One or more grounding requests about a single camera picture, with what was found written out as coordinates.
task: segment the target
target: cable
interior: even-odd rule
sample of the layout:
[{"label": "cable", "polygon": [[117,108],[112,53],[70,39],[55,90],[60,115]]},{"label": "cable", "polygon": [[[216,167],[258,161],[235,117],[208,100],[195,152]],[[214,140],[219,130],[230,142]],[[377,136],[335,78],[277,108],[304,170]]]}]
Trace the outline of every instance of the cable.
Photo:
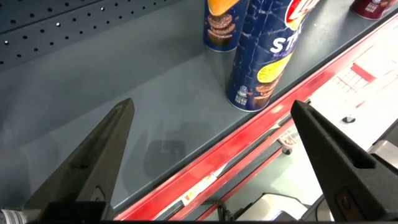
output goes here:
[{"label": "cable", "polygon": [[221,222],[233,222],[235,221],[234,215],[226,209],[224,202],[221,200],[206,200],[202,205],[217,205],[218,220]]}]

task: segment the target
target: brand logo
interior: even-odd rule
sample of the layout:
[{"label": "brand logo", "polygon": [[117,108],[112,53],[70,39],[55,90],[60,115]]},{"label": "brand logo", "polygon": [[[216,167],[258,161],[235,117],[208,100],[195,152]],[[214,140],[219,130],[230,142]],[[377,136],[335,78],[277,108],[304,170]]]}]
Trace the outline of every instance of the brand logo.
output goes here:
[{"label": "brand logo", "polygon": [[319,0],[292,0],[286,10],[285,23],[292,30],[297,30],[305,15],[315,7]]}]

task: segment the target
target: lay's stax can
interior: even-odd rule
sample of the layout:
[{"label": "lay's stax can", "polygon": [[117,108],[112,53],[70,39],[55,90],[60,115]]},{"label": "lay's stax can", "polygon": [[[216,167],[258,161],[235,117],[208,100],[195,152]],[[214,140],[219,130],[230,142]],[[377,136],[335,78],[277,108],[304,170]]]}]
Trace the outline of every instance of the lay's stax can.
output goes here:
[{"label": "lay's stax can", "polygon": [[205,45],[217,52],[234,50],[248,4],[249,0],[205,0]]},{"label": "lay's stax can", "polygon": [[256,0],[248,6],[226,94],[235,107],[265,108],[289,62],[305,16],[319,0]]}]

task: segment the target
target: red shelf edge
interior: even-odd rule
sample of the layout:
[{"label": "red shelf edge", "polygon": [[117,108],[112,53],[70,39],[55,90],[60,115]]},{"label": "red shelf edge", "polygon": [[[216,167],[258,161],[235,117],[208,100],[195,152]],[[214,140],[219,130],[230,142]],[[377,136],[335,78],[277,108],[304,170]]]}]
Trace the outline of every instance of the red shelf edge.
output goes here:
[{"label": "red shelf edge", "polygon": [[[200,206],[205,200],[211,197],[220,187],[222,187],[227,181],[236,176],[240,171],[242,171],[248,164],[255,160],[261,153],[268,149],[268,147],[274,143],[280,135],[282,135],[289,127],[293,125],[293,120],[290,119],[286,124],[280,127],[274,134],[269,136],[263,143],[258,147],[253,149],[247,156],[245,156],[241,161],[239,161],[235,166],[230,168],[224,175],[219,177],[214,181],[208,188],[206,188],[202,193],[200,193],[193,201],[191,201],[187,206],[179,210],[170,220],[182,220],[189,213],[191,213],[195,208]],[[275,154],[271,156],[267,161],[275,159]]]},{"label": "red shelf edge", "polygon": [[[253,172],[251,172],[244,180],[242,180],[237,186],[230,190],[224,197],[221,198],[222,202],[226,202],[230,199],[237,191],[242,189],[253,177],[255,177],[260,171],[266,168],[272,161],[274,161],[278,156],[282,154],[282,148],[278,149],[270,158],[264,161],[259,167],[257,167]],[[209,215],[211,215],[217,209],[217,205],[211,206],[207,211],[205,211],[196,221],[204,221]]]},{"label": "red shelf edge", "polygon": [[299,83],[253,119],[207,150],[198,159],[120,213],[115,220],[154,220],[164,211],[164,208],[174,203],[176,199],[203,178],[236,157],[270,129],[279,118],[288,114],[294,100],[305,101],[308,99],[315,90],[350,63],[353,58],[359,57],[361,53],[368,49],[376,41],[377,35],[392,28],[397,21],[398,15],[395,15],[366,37],[353,44],[349,49],[302,83]]}]

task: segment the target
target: brown snack canister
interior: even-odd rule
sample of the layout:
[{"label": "brown snack canister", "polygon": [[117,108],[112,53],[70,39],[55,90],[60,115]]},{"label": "brown snack canister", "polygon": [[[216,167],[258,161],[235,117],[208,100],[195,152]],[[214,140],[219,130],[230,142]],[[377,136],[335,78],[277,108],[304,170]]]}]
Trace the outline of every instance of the brown snack canister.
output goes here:
[{"label": "brown snack canister", "polygon": [[238,45],[249,0],[205,0],[203,41],[217,52],[234,50]]},{"label": "brown snack canister", "polygon": [[365,19],[381,19],[398,0],[355,0],[351,10]]}]

